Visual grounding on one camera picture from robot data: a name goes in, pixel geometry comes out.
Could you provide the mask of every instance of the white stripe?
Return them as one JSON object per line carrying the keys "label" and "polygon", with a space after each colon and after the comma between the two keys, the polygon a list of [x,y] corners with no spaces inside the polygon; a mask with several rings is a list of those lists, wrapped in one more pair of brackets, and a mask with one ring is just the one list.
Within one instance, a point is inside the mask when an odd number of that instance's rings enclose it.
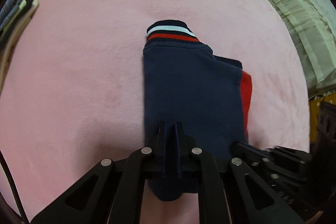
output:
{"label": "white stripe", "polygon": [[192,32],[190,32],[188,29],[184,28],[184,27],[179,27],[179,26],[156,26],[153,27],[152,29],[150,29],[147,33],[147,36],[149,36],[149,34],[151,34],[154,31],[157,30],[165,30],[165,31],[179,31],[179,32],[185,32],[187,34],[192,35],[193,37],[196,37],[196,35],[194,35]]}

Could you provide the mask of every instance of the silver screw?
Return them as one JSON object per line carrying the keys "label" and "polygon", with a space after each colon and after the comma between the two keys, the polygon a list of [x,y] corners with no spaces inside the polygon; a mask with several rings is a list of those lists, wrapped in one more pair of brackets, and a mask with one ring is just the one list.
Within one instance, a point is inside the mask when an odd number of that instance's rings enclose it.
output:
{"label": "silver screw", "polygon": [[194,148],[191,150],[191,152],[192,152],[193,154],[195,154],[195,155],[199,155],[199,154],[202,153],[202,149],[199,148],[199,147],[194,147]]}
{"label": "silver screw", "polygon": [[240,158],[233,158],[231,160],[231,162],[232,162],[233,165],[239,166],[239,165],[241,165],[242,160]]}
{"label": "silver screw", "polygon": [[145,155],[150,154],[152,153],[152,149],[150,147],[144,147],[141,149],[141,153]]}
{"label": "silver screw", "polygon": [[111,161],[110,159],[108,159],[108,158],[106,158],[106,159],[102,159],[102,160],[100,161],[100,164],[101,164],[102,166],[109,166],[109,165],[111,165],[111,163],[112,163],[112,161]]}
{"label": "silver screw", "polygon": [[278,178],[279,178],[279,175],[278,175],[278,174],[271,174],[271,178],[272,178],[272,179],[278,179]]}

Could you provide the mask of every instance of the pink tablecloth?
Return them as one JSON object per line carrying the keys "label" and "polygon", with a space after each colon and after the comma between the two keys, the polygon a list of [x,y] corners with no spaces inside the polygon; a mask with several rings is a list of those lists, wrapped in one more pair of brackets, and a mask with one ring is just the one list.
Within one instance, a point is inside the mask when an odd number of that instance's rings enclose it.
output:
{"label": "pink tablecloth", "polygon": [[[305,77],[267,0],[39,0],[0,97],[0,148],[28,217],[101,158],[143,146],[146,28],[180,19],[214,54],[252,76],[250,143],[308,150]],[[0,191],[16,208],[5,176]],[[197,196],[158,201],[146,188],[142,223],[197,223]]]}

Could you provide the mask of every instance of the red stripe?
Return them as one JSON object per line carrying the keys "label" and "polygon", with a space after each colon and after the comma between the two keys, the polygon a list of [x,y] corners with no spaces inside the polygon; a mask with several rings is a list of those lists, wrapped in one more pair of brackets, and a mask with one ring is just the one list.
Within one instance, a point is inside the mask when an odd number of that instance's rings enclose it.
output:
{"label": "red stripe", "polygon": [[243,106],[243,115],[244,115],[244,131],[245,137],[248,138],[247,134],[247,118],[250,109],[251,103],[251,95],[252,95],[252,80],[251,76],[246,72],[242,71],[241,74],[241,81],[240,81],[240,96],[241,96],[241,103]]}
{"label": "red stripe", "polygon": [[168,34],[168,33],[154,33],[149,35],[147,40],[150,40],[152,38],[173,38],[173,39],[179,39],[179,40],[186,40],[186,41],[193,41],[193,42],[199,42],[197,38],[192,37],[185,37],[184,35],[178,35],[178,34]]}

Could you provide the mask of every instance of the ribbed cuff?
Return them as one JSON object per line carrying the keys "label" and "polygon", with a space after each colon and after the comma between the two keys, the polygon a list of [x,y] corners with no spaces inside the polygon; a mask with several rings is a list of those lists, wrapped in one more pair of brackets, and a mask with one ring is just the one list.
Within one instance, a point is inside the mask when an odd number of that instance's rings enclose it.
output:
{"label": "ribbed cuff", "polygon": [[147,45],[152,42],[182,42],[202,44],[180,20],[161,20],[147,29]]}

